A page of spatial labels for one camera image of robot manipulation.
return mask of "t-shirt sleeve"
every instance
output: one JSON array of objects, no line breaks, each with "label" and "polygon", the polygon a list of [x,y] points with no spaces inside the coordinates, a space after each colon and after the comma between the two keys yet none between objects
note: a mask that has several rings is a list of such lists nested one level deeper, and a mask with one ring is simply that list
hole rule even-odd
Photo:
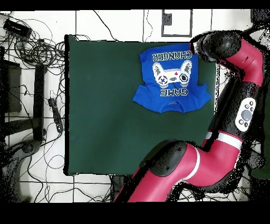
[{"label": "t-shirt sleeve", "polygon": [[151,108],[151,102],[152,102],[151,94],[150,94],[149,89],[146,86],[139,85],[132,100],[148,109],[152,109]]},{"label": "t-shirt sleeve", "polygon": [[142,63],[147,60],[147,53],[148,53],[148,51],[145,51],[145,52],[139,54],[139,57],[140,57],[140,60]]}]

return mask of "control button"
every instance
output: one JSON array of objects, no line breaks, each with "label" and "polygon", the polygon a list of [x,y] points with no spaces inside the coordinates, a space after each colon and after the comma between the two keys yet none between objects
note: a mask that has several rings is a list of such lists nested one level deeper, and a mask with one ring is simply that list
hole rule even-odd
[{"label": "control button", "polygon": [[242,117],[243,120],[248,122],[252,118],[252,113],[249,110],[244,110],[241,113],[241,117]]}]

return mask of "blue t-shirt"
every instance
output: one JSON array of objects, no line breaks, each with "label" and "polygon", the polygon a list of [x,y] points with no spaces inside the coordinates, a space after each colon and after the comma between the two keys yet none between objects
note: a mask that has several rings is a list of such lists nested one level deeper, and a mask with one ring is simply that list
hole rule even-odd
[{"label": "blue t-shirt", "polygon": [[189,43],[150,48],[140,54],[142,78],[133,101],[163,113],[200,109],[210,98],[206,84],[198,86],[198,55]]}]

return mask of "power adapter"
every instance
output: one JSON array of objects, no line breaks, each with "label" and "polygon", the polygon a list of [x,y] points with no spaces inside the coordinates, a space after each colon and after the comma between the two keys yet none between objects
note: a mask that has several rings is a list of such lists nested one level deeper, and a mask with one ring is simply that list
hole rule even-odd
[{"label": "power adapter", "polygon": [[55,102],[55,99],[54,98],[48,99],[48,103],[49,103],[49,106],[53,110],[53,120],[54,120],[54,123],[56,124],[56,129],[58,133],[62,133],[64,131],[64,127],[61,121],[61,116],[59,114],[59,110]]},{"label": "power adapter", "polygon": [[27,39],[30,38],[30,35],[32,33],[31,28],[15,23],[11,20],[6,20],[3,29]]}]

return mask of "white tiled floor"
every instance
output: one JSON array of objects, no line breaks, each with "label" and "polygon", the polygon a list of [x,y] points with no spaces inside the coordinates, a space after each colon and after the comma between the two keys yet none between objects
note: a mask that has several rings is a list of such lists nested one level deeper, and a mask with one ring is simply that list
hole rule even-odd
[{"label": "white tiled floor", "polygon": [[[110,28],[114,38],[119,41],[142,41],[147,39],[149,42],[157,41],[189,41],[190,38],[162,38],[161,37],[161,10],[131,10],[131,11],[97,11],[104,23]],[[112,40],[112,37],[107,28],[102,24],[97,15],[93,11],[29,11],[18,12],[14,11],[12,16],[24,20],[35,32],[39,33],[40,38],[53,40],[55,43],[62,42],[65,34],[84,34],[91,40]],[[6,18],[0,16],[0,26],[3,26],[3,22]],[[230,30],[240,29],[244,30],[251,26],[250,23],[250,10],[213,10],[212,29],[213,30]],[[211,10],[193,10],[193,28],[192,35],[195,36],[201,32],[210,30],[211,27]],[[5,31],[0,28],[0,35],[4,35]],[[52,72],[59,72],[58,69],[51,69]],[[45,97],[49,98],[50,94],[57,92],[60,76],[55,76],[51,73],[45,75]],[[221,74],[220,82],[223,82],[224,75]],[[21,83],[25,84],[30,93],[34,92],[34,70],[23,70]],[[28,95],[21,95],[21,100],[25,104],[30,116],[33,115],[33,97]],[[58,107],[61,108],[63,104],[59,100]],[[61,111],[61,116],[64,115],[64,109]],[[10,114],[10,116],[26,116],[24,109],[19,114]],[[48,105],[44,104],[44,117],[52,117],[52,112],[49,110]],[[53,122],[51,118],[44,119],[44,128]],[[6,138],[6,142],[13,145],[22,140],[22,138],[31,133],[31,130],[21,132],[19,134],[11,135]],[[57,137],[57,131],[55,125],[52,124],[47,133],[47,141]],[[48,183],[50,187],[50,198],[54,193],[68,191],[66,193],[55,194],[51,198],[51,202],[88,202],[89,197],[105,196],[109,187],[110,179],[105,175],[94,174],[80,174],[74,177],[65,176],[61,169],[47,168],[43,153],[48,152],[45,155],[47,163],[50,159],[56,155],[64,156],[64,134],[53,145],[52,143],[42,147],[36,154],[33,155],[32,165],[30,173],[39,180],[45,182],[57,182]],[[22,195],[31,195],[32,201],[35,199],[41,184],[32,179],[27,173],[27,166],[30,158],[27,158],[21,168],[20,186]],[[51,167],[60,167],[64,163],[64,159],[60,156],[54,157],[51,162]],[[47,202],[44,199],[46,184],[44,183],[43,190],[37,197],[37,202]]]}]

